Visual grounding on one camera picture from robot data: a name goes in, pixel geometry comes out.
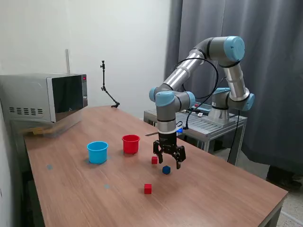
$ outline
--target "wire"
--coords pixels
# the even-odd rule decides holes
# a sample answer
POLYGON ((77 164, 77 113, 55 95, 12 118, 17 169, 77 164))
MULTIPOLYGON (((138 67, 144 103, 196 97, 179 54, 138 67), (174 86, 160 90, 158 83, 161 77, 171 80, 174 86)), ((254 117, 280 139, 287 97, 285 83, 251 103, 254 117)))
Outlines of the wire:
MULTIPOLYGON (((220 80, 220 82, 218 83, 218 86, 222 83, 222 81, 223 81, 225 78, 226 78, 226 76, 223 77, 223 78, 220 80)), ((201 99, 201 98, 206 98, 207 96, 195 97, 195 98, 196 98, 196 99, 201 99)))
POLYGON ((230 158, 231 152, 232 152, 233 143, 235 142, 235 138, 236 138, 236 134, 237 134, 237 129, 238 129, 238 125, 239 125, 239 117, 240 117, 240 110, 238 110, 237 126, 236 126, 236 130, 235 130, 235 134, 234 134, 233 139, 232 139, 232 145, 231 145, 231 149, 229 150, 227 162, 229 162, 229 158, 230 158))
POLYGON ((180 127, 181 125, 178 125, 179 123, 181 123, 181 125, 183 125, 183 122, 182 121, 179 121, 176 125, 177 127, 180 127))
POLYGON ((214 70, 216 71, 216 79, 215 79, 215 83, 214 83, 214 88, 212 90, 212 92, 208 95, 205 96, 206 100, 204 100, 199 106, 197 106, 195 109, 192 109, 188 115, 187 115, 187 118, 186 118, 186 124, 185 124, 185 128, 184 129, 188 129, 188 119, 189 119, 189 116, 191 115, 191 113, 196 110, 197 108, 199 108, 204 102, 207 101, 207 99, 209 99, 210 96, 212 96, 212 94, 214 93, 214 91, 217 89, 217 85, 218 85, 218 80, 219 80, 219 72, 218 72, 218 69, 215 67, 215 65, 210 62, 209 60, 205 59, 205 58, 186 58, 186 59, 183 59, 181 61, 179 61, 176 65, 178 66, 180 63, 184 62, 184 61, 187 61, 187 60, 193 60, 193 59, 198 59, 198 60, 204 60, 206 62, 208 62, 209 64, 212 65, 212 67, 214 68, 214 70))

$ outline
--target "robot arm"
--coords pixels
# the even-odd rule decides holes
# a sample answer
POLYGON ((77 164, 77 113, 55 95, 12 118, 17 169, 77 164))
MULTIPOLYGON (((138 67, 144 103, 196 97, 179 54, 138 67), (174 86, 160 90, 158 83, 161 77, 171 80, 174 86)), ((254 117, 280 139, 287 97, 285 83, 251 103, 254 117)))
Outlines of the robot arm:
MULTIPOLYGON (((222 105, 231 105, 235 109, 250 108, 253 103, 249 99, 249 90, 245 87, 243 73, 240 67, 240 60, 245 52, 244 41, 238 36, 208 38, 200 42, 190 51, 187 58, 204 58, 216 60, 224 69, 229 90, 218 92, 217 102, 213 104, 220 108, 222 105)), ((183 146, 177 146, 176 112, 191 108, 195 103, 195 96, 191 92, 177 92, 176 90, 190 77, 204 60, 191 59, 182 62, 172 74, 162 83, 160 87, 150 90, 150 99, 155 102, 157 109, 159 140, 154 142, 153 152, 159 157, 162 163, 162 153, 172 155, 177 162, 177 169, 185 160, 183 146)))

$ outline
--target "gray curtain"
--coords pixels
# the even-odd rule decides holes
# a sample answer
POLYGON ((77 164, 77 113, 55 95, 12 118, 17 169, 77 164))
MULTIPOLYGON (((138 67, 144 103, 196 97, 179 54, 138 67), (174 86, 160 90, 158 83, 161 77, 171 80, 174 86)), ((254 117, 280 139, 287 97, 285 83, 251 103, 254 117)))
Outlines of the gray curtain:
MULTIPOLYGON (((169 37, 167 74, 200 41, 241 36, 245 85, 256 96, 253 108, 241 112, 248 117, 242 150, 252 161, 303 174, 303 1, 176 0, 173 5, 170 28, 178 38, 169 37)), ((214 70, 205 63, 185 88, 199 97, 213 85, 214 70)))

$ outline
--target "wooden table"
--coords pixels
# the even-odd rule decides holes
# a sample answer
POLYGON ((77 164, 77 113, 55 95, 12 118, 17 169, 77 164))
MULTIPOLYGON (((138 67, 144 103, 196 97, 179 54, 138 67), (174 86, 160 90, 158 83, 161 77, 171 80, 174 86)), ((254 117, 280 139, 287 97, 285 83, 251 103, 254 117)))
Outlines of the wooden table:
POLYGON ((85 108, 61 136, 25 137, 46 227, 276 226, 286 191, 178 140, 187 158, 152 165, 156 128, 108 106, 85 108), (123 155, 122 136, 137 134, 140 149, 123 155), (108 160, 88 163, 86 145, 109 144, 108 160), (164 175, 162 167, 171 166, 164 175), (144 194, 145 183, 152 194, 144 194))

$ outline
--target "small red block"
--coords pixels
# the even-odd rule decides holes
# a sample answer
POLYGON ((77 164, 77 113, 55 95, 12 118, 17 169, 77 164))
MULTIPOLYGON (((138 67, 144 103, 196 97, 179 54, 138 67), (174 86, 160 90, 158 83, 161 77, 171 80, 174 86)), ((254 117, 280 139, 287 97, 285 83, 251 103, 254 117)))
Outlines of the small red block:
POLYGON ((151 160, 152 160, 152 162, 151 162, 152 164, 158 164, 158 157, 154 156, 151 158, 151 160))
POLYGON ((144 194, 151 194, 152 193, 152 184, 146 183, 144 185, 144 194))

